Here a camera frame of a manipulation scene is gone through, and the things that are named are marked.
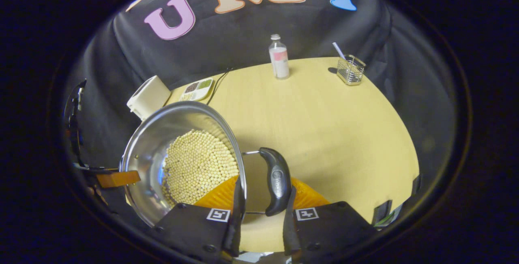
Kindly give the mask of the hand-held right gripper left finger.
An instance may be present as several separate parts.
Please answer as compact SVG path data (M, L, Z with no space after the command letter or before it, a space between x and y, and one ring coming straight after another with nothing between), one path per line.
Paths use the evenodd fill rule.
M236 177L231 208L178 203L152 226L153 238L187 262L232 262L245 207L242 177Z

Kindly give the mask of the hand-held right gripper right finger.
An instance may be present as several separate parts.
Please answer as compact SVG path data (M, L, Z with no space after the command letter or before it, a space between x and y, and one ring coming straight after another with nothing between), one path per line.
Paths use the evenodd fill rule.
M292 179L283 245L293 262L348 262L377 233L347 202L328 203L306 183Z

